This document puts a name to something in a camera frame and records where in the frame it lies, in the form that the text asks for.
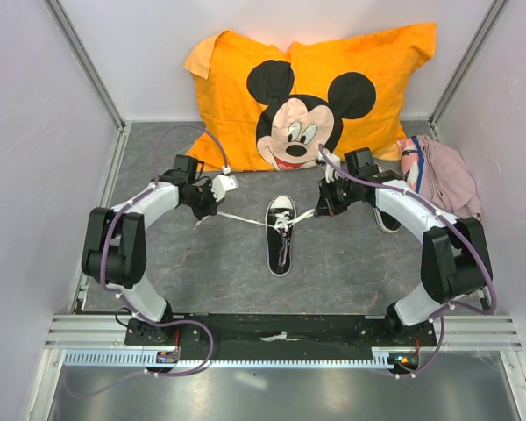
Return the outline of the white shoelace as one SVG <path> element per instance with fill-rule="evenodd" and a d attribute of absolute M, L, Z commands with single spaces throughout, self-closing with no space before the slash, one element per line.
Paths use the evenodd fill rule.
<path fill-rule="evenodd" d="M 313 218 L 316 213 L 313 210 L 306 210 L 303 212 L 303 214 L 297 215 L 295 209 L 272 208 L 267 212 L 263 222 L 256 221 L 254 219 L 242 218 L 240 216 L 221 211 L 218 211 L 217 215 L 247 224 L 264 226 L 271 229 L 273 232 L 276 232 L 280 237 L 287 237 L 289 236 L 288 232 L 291 228 L 294 228 L 296 224 L 299 224 L 303 220 Z"/>

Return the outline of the black canvas sneaker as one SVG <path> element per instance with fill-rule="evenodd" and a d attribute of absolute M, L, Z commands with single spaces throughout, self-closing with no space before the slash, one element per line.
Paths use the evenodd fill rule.
<path fill-rule="evenodd" d="M 285 276 L 291 268 L 291 243 L 296 218 L 295 204 L 290 196 L 276 196 L 267 207 L 266 224 L 267 267 L 272 275 Z"/>

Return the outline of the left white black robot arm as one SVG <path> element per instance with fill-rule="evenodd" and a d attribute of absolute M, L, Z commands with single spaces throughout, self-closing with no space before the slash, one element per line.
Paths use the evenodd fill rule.
<path fill-rule="evenodd" d="M 82 272 L 146 323 L 144 333 L 156 345 L 172 340 L 175 325 L 171 304 L 146 275 L 147 229 L 181 206 L 190 208 L 199 221 L 214 216 L 226 194 L 238 187 L 228 167 L 213 178 L 201 175 L 203 167 L 198 159 L 178 155 L 172 168 L 155 176 L 136 196 L 89 213 Z"/>

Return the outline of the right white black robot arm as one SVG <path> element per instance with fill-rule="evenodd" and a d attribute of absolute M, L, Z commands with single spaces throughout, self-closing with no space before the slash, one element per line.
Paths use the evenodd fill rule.
<path fill-rule="evenodd" d="M 384 334 L 394 345 L 404 345 L 416 325 L 432 321 L 462 297 L 480 294 L 481 305 L 467 308 L 482 315 L 496 311 L 497 296 L 483 226 L 477 218 L 459 218 L 419 196 L 392 171 L 382 172 L 369 149 L 340 159 L 321 147 L 325 177 L 319 182 L 316 210 L 338 215 L 355 202 L 369 203 L 411 232 L 422 245 L 420 282 L 404 298 L 387 308 Z"/>

